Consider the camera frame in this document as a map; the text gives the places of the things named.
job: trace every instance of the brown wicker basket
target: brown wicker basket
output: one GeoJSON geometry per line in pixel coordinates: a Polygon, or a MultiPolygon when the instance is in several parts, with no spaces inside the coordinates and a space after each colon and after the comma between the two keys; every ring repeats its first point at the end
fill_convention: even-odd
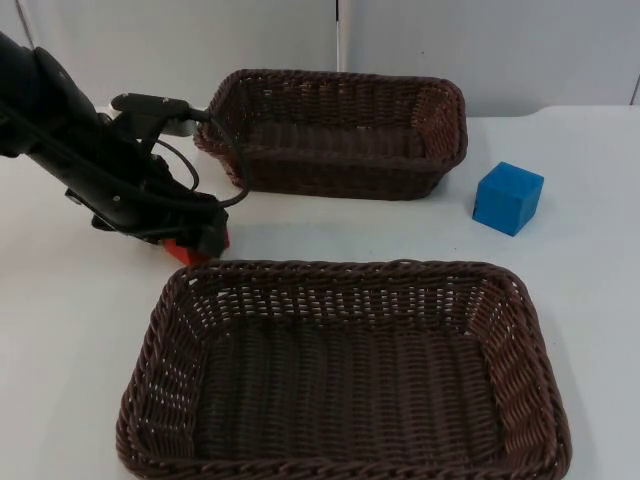
{"type": "MultiPolygon", "coordinates": [[[[410,200],[427,196],[467,149],[464,98],[447,80],[241,70],[209,108],[243,146],[255,190],[410,200]]],[[[214,126],[201,126],[195,142],[243,186],[214,126]]]]}
{"type": "Polygon", "coordinates": [[[526,288],[478,263],[182,270],[117,425],[145,478],[559,479],[570,443],[526,288]]]}

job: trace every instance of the black cable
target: black cable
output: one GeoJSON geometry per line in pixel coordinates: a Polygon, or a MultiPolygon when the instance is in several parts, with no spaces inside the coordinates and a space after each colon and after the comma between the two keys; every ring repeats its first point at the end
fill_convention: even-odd
{"type": "Polygon", "coordinates": [[[80,166],[94,173],[98,178],[108,185],[110,188],[113,188],[119,193],[127,195],[128,197],[138,200],[144,203],[155,204],[156,206],[161,206],[165,208],[174,208],[179,210],[191,210],[191,211],[209,211],[211,209],[217,210],[219,208],[227,208],[232,205],[237,204],[241,200],[243,200],[249,193],[250,189],[250,179],[246,176],[249,173],[249,169],[247,166],[246,158],[244,156],[244,152],[242,148],[236,142],[236,140],[222,127],[220,122],[215,119],[213,116],[210,116],[210,121],[213,123],[222,134],[223,138],[228,141],[231,145],[231,148],[235,151],[236,155],[240,159],[243,175],[245,175],[245,187],[242,192],[240,192],[235,197],[225,200],[223,202],[218,201],[207,201],[207,202],[193,202],[186,200],[173,200],[165,197],[161,197],[159,195],[155,195],[153,193],[145,192],[143,190],[138,189],[130,185],[129,183],[119,179],[118,177],[110,174],[109,172],[105,172],[103,169],[95,166],[90,161],[83,158],[81,155],[77,154],[73,150],[67,148],[66,145],[59,142],[47,132],[39,128],[37,125],[32,123],[30,120],[21,115],[17,110],[14,110],[5,102],[0,100],[0,111],[2,111],[5,115],[9,116],[12,120],[14,120],[18,125],[22,126],[25,130],[28,130],[34,137],[36,137],[40,142],[49,147],[51,150],[56,152],[58,155],[63,157],[67,157],[70,160],[73,160],[80,166]]]}
{"type": "Polygon", "coordinates": [[[220,124],[218,119],[214,117],[213,114],[210,112],[209,112],[209,122],[213,123],[218,128],[218,130],[220,131],[220,134],[222,135],[222,138],[229,145],[231,145],[231,149],[235,151],[236,155],[238,156],[238,160],[240,160],[240,168],[242,169],[242,178],[244,178],[244,186],[242,188],[242,191],[235,197],[230,198],[229,200],[225,200],[224,202],[220,202],[220,206],[222,208],[229,208],[229,207],[232,207],[233,205],[240,203],[242,200],[244,200],[247,197],[247,195],[249,195],[249,192],[251,191],[252,181],[251,181],[251,171],[249,170],[249,162],[247,161],[247,158],[244,156],[244,151],[242,150],[242,147],[240,146],[240,144],[236,141],[235,138],[233,138],[229,134],[229,132],[220,124]]]}
{"type": "Polygon", "coordinates": [[[153,142],[154,144],[158,144],[158,145],[162,145],[164,148],[166,148],[167,150],[169,150],[170,152],[172,152],[176,157],[178,157],[182,163],[184,163],[185,167],[187,167],[187,169],[189,170],[189,173],[191,174],[191,177],[193,178],[193,185],[191,186],[191,191],[195,191],[196,188],[198,188],[198,185],[200,185],[200,175],[198,175],[198,171],[196,170],[196,167],[193,166],[193,163],[191,163],[187,157],[185,157],[182,152],[180,152],[180,150],[178,150],[176,147],[174,147],[173,145],[160,140],[159,138],[155,139],[155,140],[149,140],[150,142],[153,142]]]}

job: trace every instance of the white wall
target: white wall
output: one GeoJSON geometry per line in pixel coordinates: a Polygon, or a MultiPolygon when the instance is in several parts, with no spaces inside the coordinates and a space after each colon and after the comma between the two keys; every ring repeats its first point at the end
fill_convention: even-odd
{"type": "Polygon", "coordinates": [[[629,104],[638,0],[341,0],[343,67],[456,82],[473,115],[629,104]]]}
{"type": "Polygon", "coordinates": [[[27,36],[13,0],[0,1],[0,31],[20,45],[28,45],[27,36]]]}
{"type": "Polygon", "coordinates": [[[206,105],[239,68],[335,69],[334,0],[23,1],[97,105],[123,92],[206,105]]]}

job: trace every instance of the wicker basket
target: wicker basket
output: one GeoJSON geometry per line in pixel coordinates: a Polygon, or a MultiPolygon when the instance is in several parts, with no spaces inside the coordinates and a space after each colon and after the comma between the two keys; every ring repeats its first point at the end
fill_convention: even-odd
{"type": "MultiPolygon", "coordinates": [[[[433,78],[241,70],[210,111],[244,147],[253,189],[268,192],[421,198],[467,149],[464,98],[433,78]]],[[[201,126],[195,141],[243,186],[214,126],[201,126]]]]}
{"type": "Polygon", "coordinates": [[[536,313],[476,263],[178,272],[117,425],[146,478],[558,479],[569,430],[536,313]]]}

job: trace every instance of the basket rim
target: basket rim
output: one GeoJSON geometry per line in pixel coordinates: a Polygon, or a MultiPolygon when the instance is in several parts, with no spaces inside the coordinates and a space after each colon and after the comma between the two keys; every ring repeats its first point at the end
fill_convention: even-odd
{"type": "Polygon", "coordinates": [[[393,262],[367,262],[367,263],[335,263],[335,262],[305,262],[305,261],[244,261],[231,260],[211,261],[205,265],[195,267],[185,267],[178,270],[169,279],[166,284],[162,296],[151,315],[150,326],[145,335],[144,344],[140,353],[140,357],[136,364],[135,371],[131,381],[122,397],[121,410],[116,426],[116,438],[118,446],[118,454],[123,463],[132,472],[139,467],[145,476],[149,475],[149,469],[155,469],[159,476],[166,474],[167,469],[175,471],[195,470],[198,472],[242,472],[242,473],[259,473],[265,469],[272,469],[274,473],[294,473],[311,471],[316,475],[332,471],[357,471],[358,475],[372,477],[377,475],[388,476],[407,476],[411,475],[471,475],[477,478],[502,477],[513,478],[516,476],[527,476],[534,474],[544,474],[553,472],[548,478],[560,478],[568,470],[572,450],[571,439],[567,423],[566,413],[562,406],[560,393],[553,375],[553,370],[546,353],[546,347],[542,332],[540,330],[535,307],[529,297],[528,291],[524,283],[518,276],[510,270],[484,262],[444,262],[444,261],[415,261],[415,260],[397,260],[393,262]],[[260,272],[267,275],[273,275],[278,278],[282,273],[304,274],[309,272],[318,275],[335,275],[340,273],[342,276],[352,277],[353,279],[362,278],[363,274],[373,273],[387,279],[401,279],[411,269],[422,269],[425,273],[431,271],[459,269],[460,271],[472,272],[489,272],[485,278],[491,278],[497,281],[501,287],[505,289],[505,297],[517,295],[521,300],[525,313],[527,313],[530,327],[532,327],[532,336],[536,345],[536,377],[540,380],[541,387],[546,395],[545,404],[549,411],[552,412],[555,420],[553,430],[555,432],[555,449],[550,451],[550,455],[544,460],[531,462],[525,467],[505,468],[478,466],[472,468],[456,468],[451,466],[430,466],[422,467],[419,465],[392,464],[388,462],[369,463],[362,461],[352,462],[335,462],[329,459],[313,459],[313,458],[295,458],[295,459],[252,459],[252,460],[201,460],[193,458],[170,458],[154,456],[143,445],[135,429],[131,428],[136,424],[135,417],[139,412],[136,410],[137,404],[145,398],[145,388],[141,384],[145,377],[147,369],[155,368],[159,358],[159,349],[162,346],[162,334],[168,322],[166,313],[173,308],[173,304],[177,298],[185,293],[194,280],[209,275],[229,275],[238,278],[250,278],[252,273],[260,272]],[[557,469],[558,463],[562,461],[563,468],[557,469]]]}
{"type": "MultiPolygon", "coordinates": [[[[374,73],[351,73],[351,72],[328,72],[328,71],[311,71],[311,70],[275,70],[275,69],[241,69],[229,74],[220,84],[216,94],[211,100],[207,111],[219,113],[226,99],[231,93],[233,86],[243,78],[254,75],[266,75],[287,78],[330,78],[330,79],[347,79],[354,81],[377,81],[391,83],[416,83],[421,84],[425,88],[431,87],[439,89],[446,93],[452,93],[456,101],[456,118],[458,119],[458,147],[449,157],[443,159],[430,159],[427,157],[405,157],[397,155],[380,155],[380,154],[349,154],[344,155],[339,152],[327,152],[317,149],[296,149],[287,147],[263,147],[254,145],[249,142],[241,142],[241,145],[247,154],[258,155],[260,152],[284,152],[296,157],[297,162],[304,163],[323,163],[326,160],[340,159],[341,166],[361,166],[368,167],[388,167],[388,162],[393,161],[395,168],[405,168],[419,172],[442,172],[447,173],[465,158],[468,148],[468,131],[466,123],[466,103],[462,91],[452,81],[436,78],[436,77],[419,77],[419,76],[392,76],[379,75],[374,73]]],[[[229,147],[217,139],[212,138],[208,134],[208,129],[200,124],[194,136],[195,143],[201,150],[208,152],[213,156],[227,156],[231,154],[229,147]]]]}

